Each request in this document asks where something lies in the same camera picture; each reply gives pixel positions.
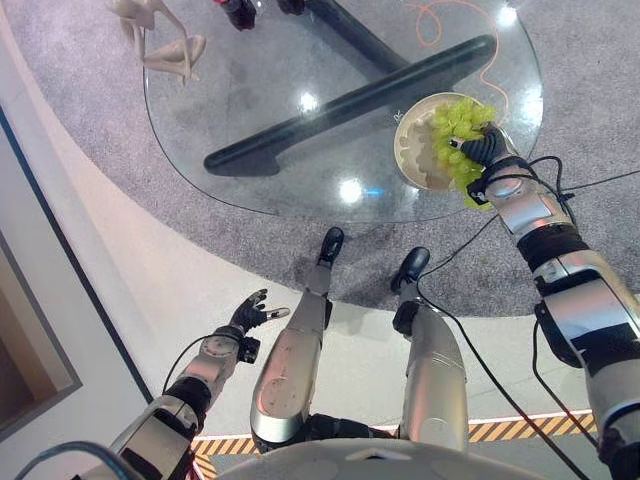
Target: yellow and black hazard tape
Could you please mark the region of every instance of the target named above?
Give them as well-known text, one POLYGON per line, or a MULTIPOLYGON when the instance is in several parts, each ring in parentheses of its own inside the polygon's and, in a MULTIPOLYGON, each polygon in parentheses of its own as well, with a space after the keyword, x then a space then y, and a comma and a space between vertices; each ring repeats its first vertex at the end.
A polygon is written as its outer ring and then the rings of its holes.
MULTIPOLYGON (((595 432, 595 421, 590 410, 572 413, 587 431, 595 432)), ((529 418, 549 436, 580 433, 577 425, 564 413, 531 415, 529 418)), ((394 431, 397 427, 382 428, 394 431)), ((469 422, 470 443, 516 440, 535 435, 533 428, 521 417, 471 420, 469 422)), ((213 455, 259 455, 251 435, 196 437, 191 448, 196 454, 195 464, 204 480, 215 479, 218 476, 215 463, 211 460, 213 455)))

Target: glass table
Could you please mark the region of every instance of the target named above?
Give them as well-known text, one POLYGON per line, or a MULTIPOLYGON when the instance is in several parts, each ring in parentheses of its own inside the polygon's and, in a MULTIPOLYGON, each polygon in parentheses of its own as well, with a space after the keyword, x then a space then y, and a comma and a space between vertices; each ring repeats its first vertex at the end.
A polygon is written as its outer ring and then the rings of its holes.
MULTIPOLYGON (((331 221, 428 220, 462 208, 399 172, 401 115, 432 93, 493 105, 523 156, 542 119, 535 53, 515 10, 495 0, 308 0, 300 16, 253 0, 239 32, 211 1, 167 5, 207 38, 200 81, 145 71, 149 118, 167 158, 204 193, 258 212, 331 221)), ((157 17, 151 51, 175 39, 157 17)))

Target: orange cable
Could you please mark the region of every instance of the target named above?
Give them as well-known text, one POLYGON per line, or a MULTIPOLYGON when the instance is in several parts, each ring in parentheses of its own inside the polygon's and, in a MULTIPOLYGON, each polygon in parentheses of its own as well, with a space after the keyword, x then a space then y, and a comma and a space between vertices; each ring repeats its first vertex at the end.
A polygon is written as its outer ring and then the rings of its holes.
POLYGON ((487 18, 487 20, 489 21, 489 24, 491 25, 491 27, 493 28, 493 31, 494 31, 494 34, 495 34, 495 37, 496 37, 496 51, 494 52, 493 57, 491 58, 489 63, 487 63, 487 65, 485 65, 485 67, 480 72, 480 81, 482 83, 484 83, 485 85, 487 85, 488 87, 493 88, 494 90, 496 90, 504 98, 504 104, 505 104, 504 109, 505 109, 505 111, 504 111, 504 115, 503 115, 502 119, 500 120, 500 122, 498 122, 498 125, 500 125, 500 124, 502 124, 502 122, 504 122, 505 118, 509 114, 509 95, 507 95, 506 92, 502 88, 500 88, 499 86, 497 86, 494 83, 491 83, 489 80, 487 80, 485 78, 486 73, 493 66, 493 64, 495 63, 496 59, 498 58, 498 53, 500 52, 500 36, 498 35, 498 27, 496 26, 496 22, 494 22, 493 18, 491 18, 491 15, 489 15, 486 11, 484 11, 482 8, 478 7, 477 5, 475 5, 475 4, 471 3, 471 2, 467 2, 465 0, 438 0, 438 1, 435 1, 435 2, 432 2, 432 3, 429 3, 429 4, 425 4, 425 5, 417 5, 417 4, 414 4, 414 3, 407 4, 406 6, 409 7, 409 8, 417 8, 417 9, 420 10, 420 14, 418 15, 418 18, 416 19, 416 27, 415 27, 416 36, 418 37, 418 41, 420 42, 420 45, 422 45, 423 47, 426 47, 426 48, 432 47, 433 45, 438 43, 438 41, 440 41, 440 38, 442 37, 442 21, 440 20, 440 17, 438 17, 438 15, 431 10, 431 7, 434 7, 436 5, 444 5, 444 4, 448 4, 448 3, 459 3, 461 5, 465 5, 467 7, 473 8, 477 12, 480 12, 482 15, 484 15, 487 18), (425 13, 428 14, 436 22, 436 26, 438 28, 438 34, 436 35, 436 38, 434 40, 432 40, 431 42, 426 42, 424 40, 424 38, 422 38, 422 34, 420 33, 420 22, 422 21, 422 18, 423 18, 425 13))

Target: white sculpture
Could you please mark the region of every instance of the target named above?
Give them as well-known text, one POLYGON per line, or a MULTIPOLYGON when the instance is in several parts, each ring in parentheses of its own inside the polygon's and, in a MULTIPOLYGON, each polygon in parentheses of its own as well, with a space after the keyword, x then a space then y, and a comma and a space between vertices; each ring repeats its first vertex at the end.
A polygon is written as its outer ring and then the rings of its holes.
POLYGON ((191 69, 202 55, 206 39, 201 35, 187 37, 184 25, 162 0, 108 0, 107 8, 120 17, 120 26, 145 68, 181 75, 183 85, 187 78, 198 80, 191 69), (142 29, 155 28, 156 12, 167 17, 180 31, 182 38, 147 55, 142 29))

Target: black table leg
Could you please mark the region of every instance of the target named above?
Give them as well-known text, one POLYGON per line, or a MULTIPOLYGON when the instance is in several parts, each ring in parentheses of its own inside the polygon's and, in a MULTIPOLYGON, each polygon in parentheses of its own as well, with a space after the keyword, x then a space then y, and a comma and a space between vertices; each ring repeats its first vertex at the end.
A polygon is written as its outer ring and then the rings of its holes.
POLYGON ((391 50, 335 0, 308 0, 306 6, 382 73, 389 74, 409 66, 407 60, 391 50))
POLYGON ((287 148, 393 101, 416 101, 450 90, 485 65, 495 46, 490 35, 467 40, 342 95, 312 114, 290 118, 218 150, 204 159, 204 167, 223 176, 275 175, 279 171, 275 157, 287 148))

